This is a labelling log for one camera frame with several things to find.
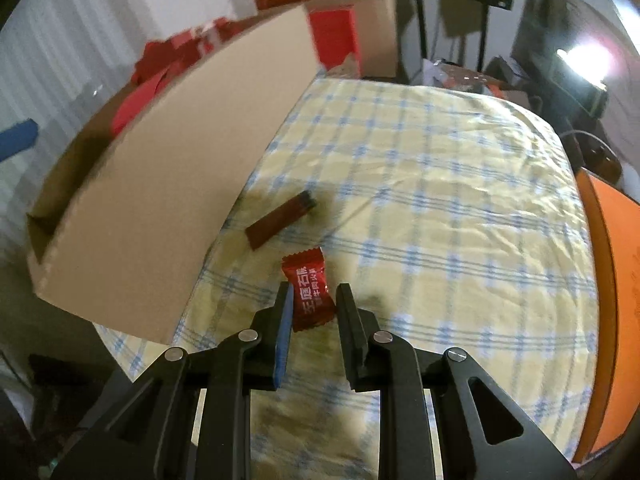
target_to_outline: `cardboard box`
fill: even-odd
[[[395,73],[395,0],[359,0],[354,11],[369,45],[364,75]],[[132,91],[123,88],[71,142],[28,215],[36,294],[170,344],[207,250],[318,66],[300,5],[198,62],[112,141]]]

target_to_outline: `blue object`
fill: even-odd
[[[33,119],[14,124],[0,133],[0,162],[23,152],[36,143],[38,125]]]
[[[289,337],[291,336],[291,325],[293,323],[293,287],[289,287],[287,297],[282,307],[282,317],[278,337],[276,338],[276,367],[273,372],[273,383],[279,388],[284,378],[287,368],[287,355],[289,354]]]

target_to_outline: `yellow checkered sheet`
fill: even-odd
[[[318,207],[252,252],[243,229],[303,189]],[[598,303],[584,212],[548,124],[486,96],[316,80],[213,244],[175,345],[211,348],[248,327],[273,303],[282,257],[318,245],[332,294],[350,283],[416,348],[466,349],[572,456]],[[97,329],[131,378],[166,348]],[[252,393],[254,478],[372,478],[379,402],[349,390],[335,321],[292,334],[281,389]]]

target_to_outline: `lamp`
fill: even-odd
[[[602,116],[607,105],[607,87],[602,83],[611,61],[609,51],[599,43],[578,44],[557,50],[549,80],[592,118]]]

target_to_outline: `cable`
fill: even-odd
[[[9,359],[7,358],[4,351],[2,351],[2,349],[0,349],[0,357],[2,357],[2,361],[5,362],[5,364],[9,368],[9,371],[14,375],[15,380],[18,381],[24,387],[25,390],[31,393],[31,387],[24,381],[22,377],[20,377],[20,374],[16,371],[16,369],[10,363]]]
[[[604,141],[602,140],[600,137],[595,136],[593,134],[590,134],[589,132],[585,132],[584,130],[568,130],[567,132],[562,132],[561,134],[558,134],[558,137],[560,137],[560,139],[562,139],[563,137],[567,137],[569,135],[573,135],[573,134],[585,134],[586,136],[591,137],[591,139],[595,139],[597,140],[601,145],[603,145],[607,151],[613,155],[613,157],[616,160],[619,160],[619,157],[616,155],[616,152],[614,152],[611,147]]]

